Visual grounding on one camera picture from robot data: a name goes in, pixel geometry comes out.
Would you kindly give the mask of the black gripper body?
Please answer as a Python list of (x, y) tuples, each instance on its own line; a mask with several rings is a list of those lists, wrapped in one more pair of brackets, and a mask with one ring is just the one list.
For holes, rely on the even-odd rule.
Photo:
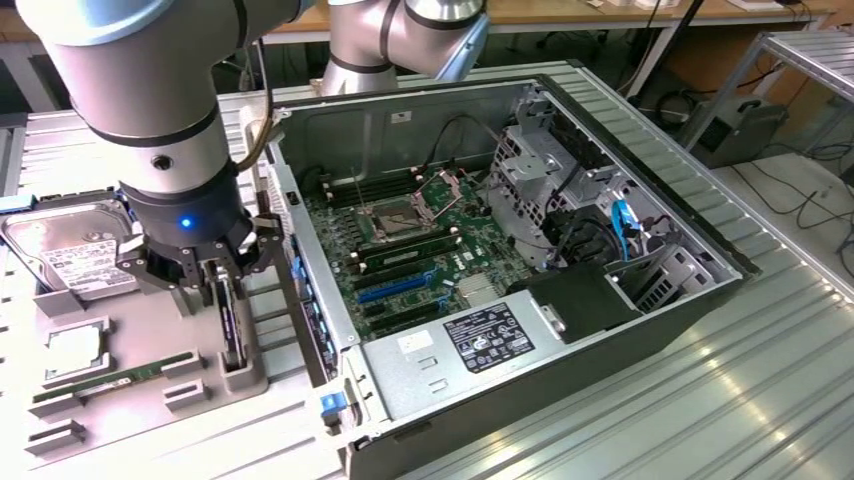
[(180, 259), (185, 250), (208, 259), (236, 249), (252, 231), (230, 161), (202, 185), (185, 192), (154, 194), (126, 184), (120, 187), (148, 248), (170, 260)]

